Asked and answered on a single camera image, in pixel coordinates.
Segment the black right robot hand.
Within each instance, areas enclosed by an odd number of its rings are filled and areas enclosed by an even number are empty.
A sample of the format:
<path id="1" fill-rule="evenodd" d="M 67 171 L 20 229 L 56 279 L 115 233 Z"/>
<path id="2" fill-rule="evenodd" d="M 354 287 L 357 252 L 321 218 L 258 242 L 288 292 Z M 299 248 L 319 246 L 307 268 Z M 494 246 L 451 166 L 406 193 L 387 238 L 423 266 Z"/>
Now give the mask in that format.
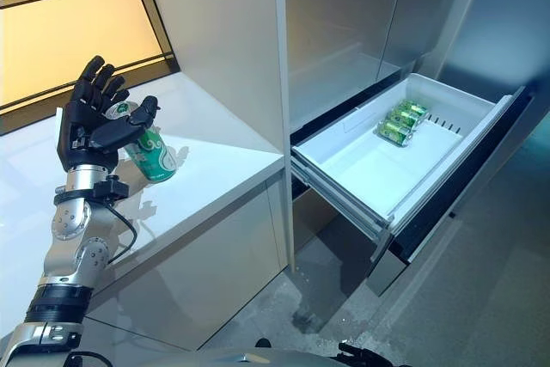
<path id="1" fill-rule="evenodd" d="M 346 343 L 339 343 L 340 353 L 336 360 L 349 366 L 392 366 L 383 356 L 366 348 L 350 346 Z"/>

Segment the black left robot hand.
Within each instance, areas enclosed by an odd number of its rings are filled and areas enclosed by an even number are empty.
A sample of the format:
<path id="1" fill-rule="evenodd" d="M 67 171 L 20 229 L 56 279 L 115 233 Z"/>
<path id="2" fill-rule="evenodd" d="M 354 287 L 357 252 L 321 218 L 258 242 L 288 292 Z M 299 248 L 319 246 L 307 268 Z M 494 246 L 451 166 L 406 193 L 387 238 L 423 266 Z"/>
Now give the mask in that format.
<path id="1" fill-rule="evenodd" d="M 125 79 L 103 57 L 94 56 L 63 107 L 57 152 L 65 171 L 81 165 L 114 170 L 118 151 L 138 140 L 154 122 L 158 100 L 148 95 L 130 114 L 109 119 L 107 110 L 129 97 Z"/>

